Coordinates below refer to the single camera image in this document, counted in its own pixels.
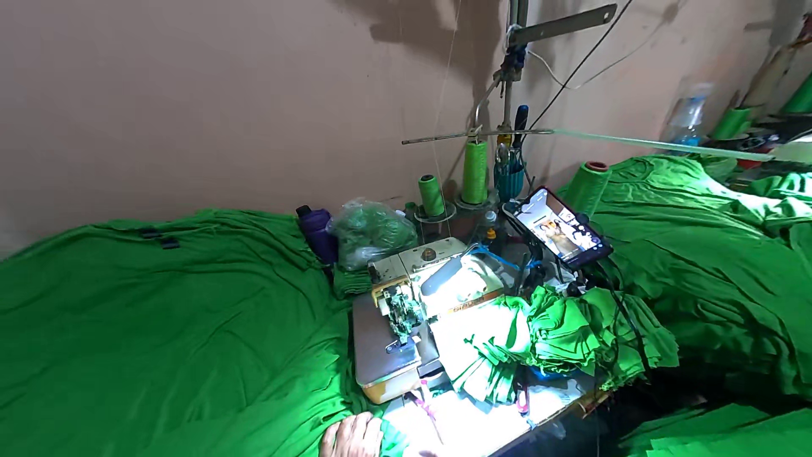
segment human finger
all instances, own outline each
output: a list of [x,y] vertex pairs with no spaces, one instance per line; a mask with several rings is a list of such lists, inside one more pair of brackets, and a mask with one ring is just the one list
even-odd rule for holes
[[359,455],[364,448],[364,433],[366,433],[367,424],[372,419],[372,413],[362,412],[356,416],[352,425],[352,436],[350,437],[350,448],[352,452],[350,455]]
[[318,457],[332,457],[335,448],[335,435],[339,431],[340,422],[327,427],[322,436],[322,443],[318,447]]
[[335,434],[335,450],[333,451],[335,457],[348,457],[350,455],[352,426],[355,424],[355,420],[355,416],[349,416],[341,421],[339,431]]

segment wall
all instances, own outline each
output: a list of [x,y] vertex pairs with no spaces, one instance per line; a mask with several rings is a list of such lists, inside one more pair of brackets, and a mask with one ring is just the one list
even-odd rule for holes
[[[600,4],[536,1],[530,22]],[[463,140],[400,140],[466,128],[501,60],[505,8],[495,0],[6,0],[0,253],[111,218],[415,200],[422,174],[459,176]],[[717,83],[707,117],[718,118],[767,52],[769,30],[744,30],[770,19],[770,3],[675,8],[637,0],[574,83],[664,25],[633,57],[567,91],[540,125],[656,138],[690,79]],[[602,32],[532,47],[567,75]],[[554,89],[531,61],[514,106],[527,102],[536,115]],[[500,113],[494,94],[484,119],[497,124]],[[533,174],[552,185],[582,160],[644,152],[549,137],[527,146]]]

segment phone screen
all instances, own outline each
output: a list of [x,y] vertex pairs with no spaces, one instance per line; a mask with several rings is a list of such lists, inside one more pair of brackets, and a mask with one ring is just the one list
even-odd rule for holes
[[588,224],[546,188],[539,189],[514,215],[535,237],[570,267],[578,267],[612,252]]

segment green thread cone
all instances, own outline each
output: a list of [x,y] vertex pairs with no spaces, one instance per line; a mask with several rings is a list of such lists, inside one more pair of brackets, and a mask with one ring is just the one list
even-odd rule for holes
[[582,163],[569,183],[564,201],[575,212],[592,217],[609,183],[611,170],[600,162]]
[[417,182],[420,188],[420,196],[423,199],[423,211],[425,215],[434,217],[445,212],[443,195],[440,194],[440,184],[434,175],[423,175]]
[[713,133],[710,134],[710,137],[715,140],[729,140],[735,137],[747,129],[749,116],[749,108],[727,110],[722,116],[722,120],[714,128]]
[[478,205],[488,196],[488,143],[470,141],[465,145],[462,175],[462,200]]
[[795,91],[786,105],[781,108],[785,113],[808,113],[812,112],[812,74],[810,74],[804,84]]

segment metal bracket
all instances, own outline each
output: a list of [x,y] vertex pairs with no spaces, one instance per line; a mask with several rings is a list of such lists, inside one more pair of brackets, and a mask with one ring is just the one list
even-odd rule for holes
[[608,24],[615,17],[617,3],[584,11],[576,15],[563,17],[549,22],[519,28],[511,33],[507,40],[509,46],[522,46],[533,41],[558,37],[567,33],[577,32],[585,28]]

